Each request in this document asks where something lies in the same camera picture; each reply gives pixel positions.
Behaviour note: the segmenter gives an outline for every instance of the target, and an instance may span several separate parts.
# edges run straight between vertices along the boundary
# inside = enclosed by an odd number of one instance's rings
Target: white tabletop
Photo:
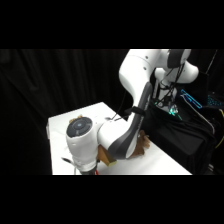
[[[79,115],[90,118],[96,116],[113,117],[115,112],[106,104],[98,103],[49,118],[48,133],[53,175],[74,175],[74,167],[61,158],[72,160],[66,143],[66,130],[69,121]],[[122,124],[126,121],[122,119],[117,122]],[[118,161],[116,165],[110,168],[100,162],[97,170],[99,175],[191,175],[152,142],[150,148],[146,149],[144,156]]]

